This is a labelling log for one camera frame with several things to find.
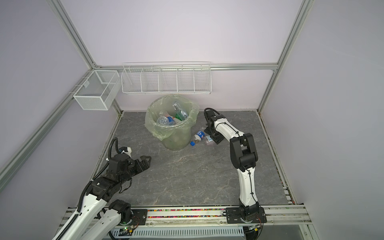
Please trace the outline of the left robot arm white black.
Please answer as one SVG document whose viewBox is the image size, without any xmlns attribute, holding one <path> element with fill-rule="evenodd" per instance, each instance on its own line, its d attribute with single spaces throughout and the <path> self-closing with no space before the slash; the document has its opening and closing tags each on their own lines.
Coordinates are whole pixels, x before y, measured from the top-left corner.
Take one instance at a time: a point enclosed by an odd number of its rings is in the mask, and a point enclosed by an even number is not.
<svg viewBox="0 0 384 240">
<path fill-rule="evenodd" d="M 55 240 L 101 240 L 118 225 L 128 227 L 132 233 L 144 225 L 145 210 L 133 210 L 123 200 L 111 201 L 113 196 L 124 191 L 123 184 L 151 165 L 150 156 L 131 158 L 129 152 L 109 157 L 107 164 L 83 189 L 77 209 L 54 236 Z"/>
</svg>

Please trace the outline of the water bottle blue label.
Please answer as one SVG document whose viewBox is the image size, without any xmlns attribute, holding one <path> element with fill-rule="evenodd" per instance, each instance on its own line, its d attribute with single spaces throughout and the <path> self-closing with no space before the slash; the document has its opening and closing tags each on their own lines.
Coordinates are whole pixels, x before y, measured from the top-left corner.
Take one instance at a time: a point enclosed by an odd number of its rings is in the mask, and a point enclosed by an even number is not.
<svg viewBox="0 0 384 240">
<path fill-rule="evenodd" d="M 157 119 L 157 124 L 161 126 L 174 126 L 176 122 L 174 121 L 174 118 L 171 116 L 160 116 Z"/>
</svg>

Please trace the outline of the green soda bottle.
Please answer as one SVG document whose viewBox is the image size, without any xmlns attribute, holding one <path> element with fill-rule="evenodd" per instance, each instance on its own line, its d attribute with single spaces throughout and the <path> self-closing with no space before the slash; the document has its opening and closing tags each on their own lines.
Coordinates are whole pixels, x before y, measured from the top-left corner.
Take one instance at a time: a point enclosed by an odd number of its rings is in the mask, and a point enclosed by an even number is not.
<svg viewBox="0 0 384 240">
<path fill-rule="evenodd" d="M 188 114 L 185 112 L 177 112 L 177 118 L 181 121 L 185 121 L 188 118 Z"/>
</svg>

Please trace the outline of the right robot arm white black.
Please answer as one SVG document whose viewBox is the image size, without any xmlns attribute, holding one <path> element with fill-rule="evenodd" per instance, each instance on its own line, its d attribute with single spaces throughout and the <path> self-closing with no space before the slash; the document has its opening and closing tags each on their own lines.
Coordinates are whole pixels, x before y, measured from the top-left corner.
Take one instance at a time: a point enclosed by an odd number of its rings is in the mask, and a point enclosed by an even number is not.
<svg viewBox="0 0 384 240">
<path fill-rule="evenodd" d="M 240 182 L 240 218 L 246 222 L 267 221 L 264 209 L 260 206 L 255 189 L 255 169 L 258 153 L 253 135 L 236 129 L 228 119 L 214 109 L 205 109 L 207 121 L 205 132 L 216 144 L 227 140 L 230 146 L 230 159 L 238 172 Z"/>
</svg>

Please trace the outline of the long clear bottle blue cap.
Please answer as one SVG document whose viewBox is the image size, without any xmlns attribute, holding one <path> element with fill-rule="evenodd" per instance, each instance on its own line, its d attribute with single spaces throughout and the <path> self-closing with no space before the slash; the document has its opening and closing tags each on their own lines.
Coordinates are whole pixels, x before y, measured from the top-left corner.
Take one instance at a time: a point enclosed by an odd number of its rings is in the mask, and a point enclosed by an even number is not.
<svg viewBox="0 0 384 240">
<path fill-rule="evenodd" d="M 181 105 L 179 104 L 179 102 L 175 101 L 173 102 L 173 107 L 176 111 L 176 117 L 177 117 L 177 112 L 185 112 L 186 114 L 188 114 L 182 107 Z"/>
</svg>

